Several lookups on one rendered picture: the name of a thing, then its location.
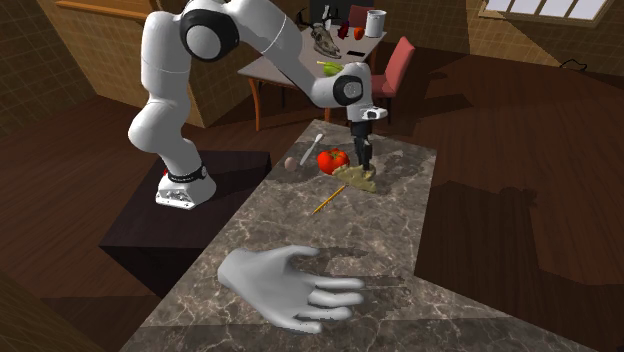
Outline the white spoon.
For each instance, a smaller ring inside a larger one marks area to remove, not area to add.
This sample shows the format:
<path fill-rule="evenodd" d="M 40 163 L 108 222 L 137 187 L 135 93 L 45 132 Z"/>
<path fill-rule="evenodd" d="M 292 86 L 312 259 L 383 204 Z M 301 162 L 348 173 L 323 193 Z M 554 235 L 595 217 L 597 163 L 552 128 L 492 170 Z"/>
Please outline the white spoon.
<path fill-rule="evenodd" d="M 304 155 L 302 156 L 302 158 L 300 159 L 300 166 L 303 166 L 304 163 L 307 161 L 307 159 L 309 158 L 309 156 L 311 155 L 311 153 L 313 152 L 314 148 L 317 146 L 317 144 L 323 139 L 324 135 L 322 133 L 319 133 L 316 135 L 313 143 L 311 144 L 311 146 L 306 150 L 306 152 L 304 153 Z"/>

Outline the dark robot stand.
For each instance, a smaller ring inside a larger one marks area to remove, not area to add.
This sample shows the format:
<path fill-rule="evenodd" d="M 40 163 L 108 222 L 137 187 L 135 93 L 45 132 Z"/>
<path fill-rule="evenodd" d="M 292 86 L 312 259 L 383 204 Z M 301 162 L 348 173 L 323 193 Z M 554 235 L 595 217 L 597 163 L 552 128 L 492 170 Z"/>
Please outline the dark robot stand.
<path fill-rule="evenodd" d="M 266 151 L 202 151 L 215 195 L 192 210 L 155 202 L 164 163 L 155 161 L 99 247 L 163 298 L 272 168 Z"/>

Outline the window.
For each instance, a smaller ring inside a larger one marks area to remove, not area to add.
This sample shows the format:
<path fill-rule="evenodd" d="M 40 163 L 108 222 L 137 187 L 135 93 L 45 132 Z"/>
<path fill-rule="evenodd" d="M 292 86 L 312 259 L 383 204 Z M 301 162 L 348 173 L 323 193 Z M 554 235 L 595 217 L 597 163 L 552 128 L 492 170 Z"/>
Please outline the window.
<path fill-rule="evenodd" d="M 484 0 L 478 15 L 594 28 L 615 0 Z"/>

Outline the red tomato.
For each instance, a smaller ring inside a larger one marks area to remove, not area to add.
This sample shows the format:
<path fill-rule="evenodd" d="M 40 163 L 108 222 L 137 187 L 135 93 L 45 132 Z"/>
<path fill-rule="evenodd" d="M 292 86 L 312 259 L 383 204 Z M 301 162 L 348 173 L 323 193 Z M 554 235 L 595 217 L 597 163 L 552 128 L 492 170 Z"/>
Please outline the red tomato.
<path fill-rule="evenodd" d="M 317 156 L 317 164 L 322 172 L 332 175 L 335 169 L 343 165 L 349 166 L 350 159 L 343 150 L 333 148 L 322 151 Z"/>

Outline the yellow pencil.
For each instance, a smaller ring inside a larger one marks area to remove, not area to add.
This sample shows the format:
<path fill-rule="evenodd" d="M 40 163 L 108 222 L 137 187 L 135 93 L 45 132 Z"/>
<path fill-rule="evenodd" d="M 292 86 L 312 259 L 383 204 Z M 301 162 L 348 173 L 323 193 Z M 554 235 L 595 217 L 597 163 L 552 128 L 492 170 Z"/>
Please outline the yellow pencil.
<path fill-rule="evenodd" d="M 337 189 L 331 196 L 329 196 L 326 200 L 324 200 L 313 212 L 312 214 L 316 214 L 320 212 L 323 208 L 325 208 L 334 198 L 336 198 L 340 193 L 342 193 L 347 188 L 347 185 L 342 185 L 339 189 Z"/>

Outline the beige lumpy flat object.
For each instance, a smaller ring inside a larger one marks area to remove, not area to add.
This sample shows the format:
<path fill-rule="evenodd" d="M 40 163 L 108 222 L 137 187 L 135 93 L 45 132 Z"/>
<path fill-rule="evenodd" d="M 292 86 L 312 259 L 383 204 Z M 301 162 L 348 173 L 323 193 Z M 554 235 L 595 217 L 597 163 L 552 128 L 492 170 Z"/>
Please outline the beige lumpy flat object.
<path fill-rule="evenodd" d="M 373 180 L 375 174 L 376 169 L 373 165 L 371 165 L 368 170 L 365 170 L 362 165 L 342 165 L 332 172 L 333 177 L 339 179 L 345 184 L 369 193 L 377 192 L 377 187 L 375 181 Z"/>

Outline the grey hand model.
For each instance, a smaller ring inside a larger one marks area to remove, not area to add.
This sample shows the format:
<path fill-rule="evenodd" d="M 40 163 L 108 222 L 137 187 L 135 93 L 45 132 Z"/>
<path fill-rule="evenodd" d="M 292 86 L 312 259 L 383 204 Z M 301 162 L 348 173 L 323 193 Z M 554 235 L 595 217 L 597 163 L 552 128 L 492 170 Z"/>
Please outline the grey hand model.
<path fill-rule="evenodd" d="M 290 245 L 267 251 L 233 250 L 218 268 L 218 281 L 272 325 L 299 334 L 318 334 L 323 320 L 341 321 L 361 304 L 365 287 L 356 278 L 317 276 L 297 270 L 295 256 L 316 256 L 313 247 Z"/>

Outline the red chair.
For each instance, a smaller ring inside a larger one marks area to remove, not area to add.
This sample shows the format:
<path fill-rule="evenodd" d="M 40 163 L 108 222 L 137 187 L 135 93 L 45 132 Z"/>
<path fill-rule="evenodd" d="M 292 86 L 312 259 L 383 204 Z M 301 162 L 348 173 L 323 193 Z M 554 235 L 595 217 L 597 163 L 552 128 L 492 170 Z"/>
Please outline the red chair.
<path fill-rule="evenodd" d="M 369 10 L 373 10 L 373 7 L 352 5 L 348 16 L 349 25 L 351 27 L 364 28 L 366 26 L 367 14 Z"/>
<path fill-rule="evenodd" d="M 384 73 L 371 76 L 373 97 L 383 98 L 386 101 L 388 123 L 391 123 L 392 118 L 392 99 L 398 93 L 414 52 L 415 47 L 406 36 L 402 36 L 389 58 Z"/>

